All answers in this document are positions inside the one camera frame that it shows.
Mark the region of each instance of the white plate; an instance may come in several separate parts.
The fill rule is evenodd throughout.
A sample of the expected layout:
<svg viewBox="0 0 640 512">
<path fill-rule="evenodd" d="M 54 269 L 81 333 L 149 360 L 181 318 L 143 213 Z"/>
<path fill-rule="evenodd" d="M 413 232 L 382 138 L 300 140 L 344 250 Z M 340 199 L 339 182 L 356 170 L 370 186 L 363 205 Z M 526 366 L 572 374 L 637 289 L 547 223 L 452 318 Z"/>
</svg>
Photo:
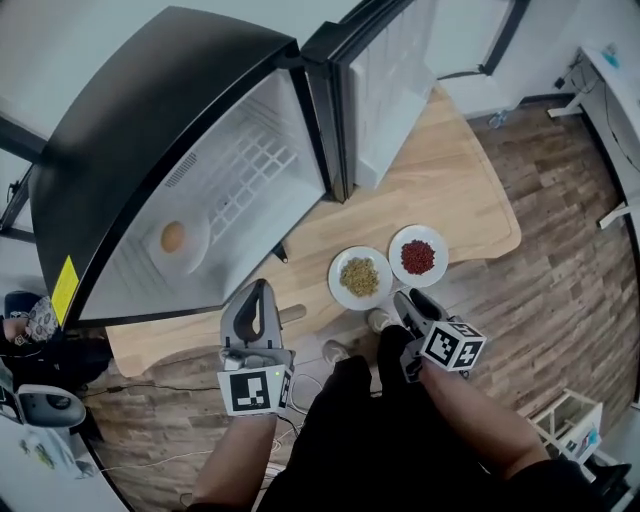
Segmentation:
<svg viewBox="0 0 640 512">
<path fill-rule="evenodd" d="M 402 247 L 414 240 L 428 243 L 435 252 L 431 270 L 424 274 L 409 274 L 402 266 Z M 389 247 L 389 263 L 393 273 L 400 281 L 414 288 L 424 288 L 438 282 L 447 271 L 449 265 L 449 248 L 447 242 L 435 229 L 427 226 L 407 226 L 396 233 Z"/>
<path fill-rule="evenodd" d="M 166 252 L 160 245 L 162 231 L 171 222 L 180 222 L 185 228 L 182 247 L 174 252 Z M 159 220 L 147 244 L 151 261 L 158 271 L 166 276 L 184 276 L 193 272 L 204 260 L 209 248 L 211 227 L 209 219 L 201 213 L 179 213 Z"/>
<path fill-rule="evenodd" d="M 340 284 L 342 268 L 353 258 L 369 258 L 378 271 L 378 290 L 370 297 L 356 297 L 345 286 Z M 329 268 L 329 289 L 333 298 L 347 309 L 365 311 L 375 308 L 389 296 L 393 274 L 387 258 L 371 247 L 350 247 L 338 254 Z"/>
</svg>

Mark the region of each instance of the wooden table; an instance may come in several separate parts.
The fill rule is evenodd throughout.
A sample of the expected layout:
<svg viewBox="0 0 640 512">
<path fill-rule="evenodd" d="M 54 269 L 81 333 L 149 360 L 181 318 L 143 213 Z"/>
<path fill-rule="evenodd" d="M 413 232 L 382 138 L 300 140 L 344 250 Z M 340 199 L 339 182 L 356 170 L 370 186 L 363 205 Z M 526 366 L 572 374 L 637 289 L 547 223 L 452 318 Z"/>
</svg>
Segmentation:
<svg viewBox="0 0 640 512">
<path fill-rule="evenodd" d="M 520 228 L 502 185 L 471 128 L 440 88 L 378 189 L 357 189 L 344 205 L 320 203 L 285 240 L 289 263 L 270 256 L 252 278 L 266 278 L 279 309 L 303 304 L 307 314 L 286 324 L 285 345 L 320 330 L 344 309 L 331 296 L 327 272 L 354 245 L 388 251 L 409 224 L 437 229 L 451 263 L 497 258 L 520 243 Z M 126 377 L 179 352 L 219 343 L 222 312 L 107 328 Z"/>
</svg>

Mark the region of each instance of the plate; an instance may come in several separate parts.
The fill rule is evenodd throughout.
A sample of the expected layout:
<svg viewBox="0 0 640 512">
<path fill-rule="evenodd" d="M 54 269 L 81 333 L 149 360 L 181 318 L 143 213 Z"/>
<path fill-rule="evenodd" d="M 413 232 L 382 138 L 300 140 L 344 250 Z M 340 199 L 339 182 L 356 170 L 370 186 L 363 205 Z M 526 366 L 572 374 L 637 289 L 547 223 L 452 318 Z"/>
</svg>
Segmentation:
<svg viewBox="0 0 640 512">
<path fill-rule="evenodd" d="M 373 260 L 373 267 L 378 271 L 378 290 L 369 297 L 356 297 L 346 286 L 340 284 L 340 273 L 343 267 L 353 258 Z M 329 289 L 333 298 L 347 309 L 365 311 L 379 306 L 389 296 L 393 274 L 387 258 L 371 247 L 351 247 L 338 254 L 329 268 Z"/>
<path fill-rule="evenodd" d="M 434 265 L 424 274 L 409 274 L 402 266 L 402 247 L 414 240 L 428 243 L 435 252 Z M 424 288 L 437 283 L 447 271 L 449 248 L 442 235 L 428 226 L 407 226 L 396 233 L 389 246 L 389 262 L 396 277 L 414 288 Z"/>
<path fill-rule="evenodd" d="M 182 245 L 173 252 L 163 249 L 162 233 L 167 225 L 179 223 L 184 228 Z M 147 251 L 158 271 L 166 277 L 184 276 L 200 266 L 209 249 L 211 228 L 209 219 L 200 213 L 179 213 L 166 216 L 153 229 Z"/>
</svg>

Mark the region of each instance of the cable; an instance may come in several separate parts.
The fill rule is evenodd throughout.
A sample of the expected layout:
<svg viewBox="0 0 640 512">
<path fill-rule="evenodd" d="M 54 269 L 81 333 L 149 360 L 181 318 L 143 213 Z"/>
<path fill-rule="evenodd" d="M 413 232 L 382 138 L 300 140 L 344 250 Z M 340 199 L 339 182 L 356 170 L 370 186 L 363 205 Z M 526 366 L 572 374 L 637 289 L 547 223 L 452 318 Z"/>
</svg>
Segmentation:
<svg viewBox="0 0 640 512">
<path fill-rule="evenodd" d="M 313 377 L 311 377 L 310 375 L 307 375 L 305 373 L 299 373 L 298 375 L 296 375 L 296 377 L 293 379 L 293 382 L 291 383 L 291 392 L 289 393 L 289 403 L 291 404 L 291 408 L 294 411 L 299 412 L 300 414 L 304 414 L 305 416 L 309 413 L 309 409 L 305 408 L 305 407 L 300 407 L 298 406 L 294 401 L 293 401 L 293 390 L 296 387 L 296 384 L 298 382 L 298 379 L 300 377 L 306 377 L 307 379 L 309 379 L 312 382 L 315 382 L 318 387 L 320 388 L 320 391 L 322 391 L 322 389 L 324 388 L 324 386 L 322 384 L 320 384 L 320 382 L 318 382 L 316 379 L 314 379 Z"/>
<path fill-rule="evenodd" d="M 129 388 L 158 388 L 158 389 L 170 389 L 172 391 L 211 391 L 213 389 L 220 389 L 219 386 L 211 386 L 208 388 L 176 388 L 174 386 L 161 386 L 159 384 L 130 384 L 128 386 L 112 386 L 110 388 L 105 389 L 104 391 L 99 391 L 98 393 L 92 393 L 90 395 L 84 395 L 82 398 L 89 398 L 90 396 L 98 396 L 104 395 L 105 393 L 113 394 L 119 393 L 120 391 L 124 391 Z"/>
<path fill-rule="evenodd" d="M 32 354 L 27 354 L 25 356 L 12 356 L 9 354 L 0 354 L 0 357 L 8 357 L 10 359 L 24 359 L 25 357 L 33 357 L 33 356 L 37 356 L 40 352 L 42 352 L 44 350 L 44 347 L 42 347 L 40 350 L 38 350 L 37 352 L 33 352 Z"/>
<path fill-rule="evenodd" d="M 278 414 L 278 418 L 280 418 L 282 421 L 288 423 L 289 425 L 291 425 L 291 428 L 293 429 L 293 433 L 296 436 L 296 439 L 298 438 L 299 432 L 298 432 L 298 428 L 293 424 L 293 421 L 291 421 L 289 418 L 285 418 L 284 416 L 280 416 Z"/>
<path fill-rule="evenodd" d="M 291 425 L 293 428 L 291 430 L 293 430 L 296 434 L 296 438 L 298 437 L 298 429 L 296 428 L 296 426 L 291 422 L 291 420 L 285 418 L 284 416 L 278 416 L 279 419 L 281 419 L 282 421 L 285 421 L 286 423 L 288 423 L 289 425 Z M 285 435 L 287 435 L 289 432 L 291 432 L 291 430 L 285 432 L 284 434 L 282 434 L 278 439 L 282 439 Z M 175 459 L 181 459 L 182 457 L 190 457 L 191 455 L 204 455 L 206 453 L 211 453 L 213 452 L 213 450 L 205 450 L 202 452 L 190 452 L 190 453 L 183 453 L 180 455 L 174 455 L 173 457 L 168 457 L 166 459 L 162 459 L 159 460 L 157 462 L 151 462 L 149 464 L 135 464 L 132 466 L 113 466 L 111 468 L 104 468 L 100 470 L 100 473 L 104 473 L 106 471 L 114 471 L 116 469 L 142 469 L 142 468 L 150 468 L 152 466 L 158 466 L 160 464 L 164 464 L 165 462 L 169 462 L 171 460 L 175 460 Z"/>
<path fill-rule="evenodd" d="M 584 68 L 582 66 L 580 66 L 580 74 L 582 75 L 582 84 L 583 87 L 586 88 L 587 87 L 587 79 L 584 76 Z M 576 83 L 573 81 L 573 78 L 571 78 L 571 83 L 573 84 L 573 86 L 578 89 L 578 94 L 591 94 L 593 92 L 593 90 L 596 88 L 596 86 L 600 83 L 601 78 L 598 76 L 598 79 L 596 80 L 596 82 L 591 86 L 591 89 L 589 89 L 588 91 L 582 89 L 581 87 L 578 87 L 576 85 Z"/>
<path fill-rule="evenodd" d="M 165 462 L 169 462 L 170 460 L 180 459 L 182 457 L 189 457 L 191 455 L 203 455 L 205 453 L 211 453 L 213 450 L 205 450 L 203 452 L 191 452 L 191 453 L 183 453 L 182 455 L 174 455 L 173 457 L 169 457 L 167 459 L 159 460 L 158 462 L 152 462 L 150 464 L 139 464 L 133 466 L 114 466 L 112 468 L 104 468 L 100 470 L 100 473 L 104 473 L 106 471 L 113 471 L 115 469 L 142 469 L 142 468 L 150 468 L 152 466 L 158 466 L 159 464 L 164 464 Z"/>
<path fill-rule="evenodd" d="M 182 501 L 182 499 L 183 499 L 185 496 L 189 496 L 189 495 L 192 495 L 192 496 L 193 496 L 193 493 L 190 493 L 190 492 L 183 492 L 183 493 L 180 495 L 180 498 L 178 498 L 178 499 L 179 499 L 179 501 L 180 501 L 180 505 L 182 505 L 184 508 L 189 508 L 189 505 L 187 505 L 184 501 Z"/>
<path fill-rule="evenodd" d="M 609 130 L 611 131 L 611 135 L 613 136 L 613 140 L 616 141 L 616 144 L 618 145 L 618 148 L 620 149 L 620 152 L 622 153 L 622 156 L 624 156 L 627 159 L 627 161 L 631 164 L 631 166 L 636 171 L 640 172 L 640 169 L 638 168 L 638 166 L 633 163 L 633 161 L 631 160 L 629 155 L 627 155 L 624 152 L 624 149 L 622 149 L 622 146 L 620 145 L 620 141 L 618 140 L 618 136 L 613 131 L 613 128 L 611 128 L 611 122 L 609 121 L 609 100 L 608 100 L 608 94 L 607 94 L 608 89 L 609 89 L 609 87 L 607 87 L 607 84 L 604 84 L 604 110 L 605 110 L 605 112 L 607 114 L 607 126 L 609 127 Z"/>
</svg>

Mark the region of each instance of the freezer door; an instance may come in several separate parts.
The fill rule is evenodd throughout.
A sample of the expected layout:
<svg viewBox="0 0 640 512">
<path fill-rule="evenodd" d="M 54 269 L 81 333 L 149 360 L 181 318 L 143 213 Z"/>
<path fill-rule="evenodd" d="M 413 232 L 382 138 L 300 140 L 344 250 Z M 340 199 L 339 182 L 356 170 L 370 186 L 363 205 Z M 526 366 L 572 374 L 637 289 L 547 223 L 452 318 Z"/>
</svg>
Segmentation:
<svg viewBox="0 0 640 512">
<path fill-rule="evenodd" d="M 377 187 L 435 84 L 425 64 L 436 0 L 370 0 L 302 48 L 333 196 Z"/>
<path fill-rule="evenodd" d="M 280 69 L 296 56 L 284 34 L 170 7 L 96 73 L 29 184 L 63 325 L 221 307 L 325 193 L 304 72 Z"/>
</svg>

